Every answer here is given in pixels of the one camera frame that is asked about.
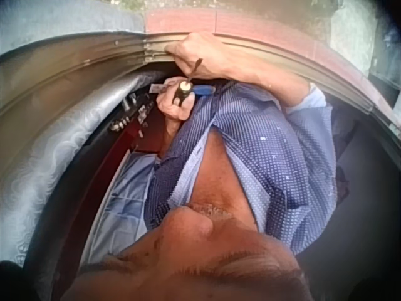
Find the blue shirt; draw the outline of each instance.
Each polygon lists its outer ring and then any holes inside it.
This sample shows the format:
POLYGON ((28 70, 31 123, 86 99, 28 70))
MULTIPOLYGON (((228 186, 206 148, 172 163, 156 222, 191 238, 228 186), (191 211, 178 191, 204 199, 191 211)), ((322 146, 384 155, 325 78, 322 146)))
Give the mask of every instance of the blue shirt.
POLYGON ((254 85, 229 82, 200 98, 165 157, 145 203, 147 228, 189 202, 209 129, 221 134, 260 232, 297 254, 323 231, 336 204, 331 107, 313 84, 296 107, 254 85))

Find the man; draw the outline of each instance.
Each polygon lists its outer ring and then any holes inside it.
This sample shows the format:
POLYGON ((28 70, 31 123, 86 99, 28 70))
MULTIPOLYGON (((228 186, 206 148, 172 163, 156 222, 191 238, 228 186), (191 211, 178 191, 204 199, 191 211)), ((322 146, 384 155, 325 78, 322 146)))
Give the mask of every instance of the man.
POLYGON ((84 268, 66 300, 310 300, 294 254, 319 237, 336 201, 324 95, 212 34, 192 33, 166 51, 186 75, 202 58, 195 78, 229 82, 180 107, 182 78, 166 81, 157 98, 164 144, 144 213, 150 231, 84 268))

